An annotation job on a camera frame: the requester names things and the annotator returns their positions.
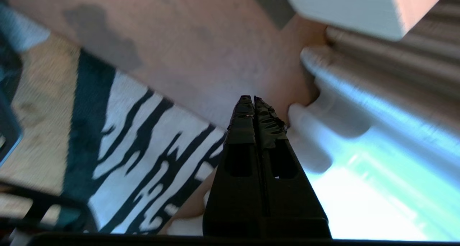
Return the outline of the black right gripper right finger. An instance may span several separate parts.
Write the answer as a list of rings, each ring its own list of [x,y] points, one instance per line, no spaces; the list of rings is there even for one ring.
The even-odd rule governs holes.
[[[328,218],[273,107],[254,97],[269,238],[331,238]]]

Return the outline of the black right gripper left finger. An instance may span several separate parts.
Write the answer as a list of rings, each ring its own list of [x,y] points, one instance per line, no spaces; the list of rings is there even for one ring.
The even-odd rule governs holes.
[[[241,96],[232,112],[203,216],[205,237],[267,237],[265,138],[259,121],[255,98]]]

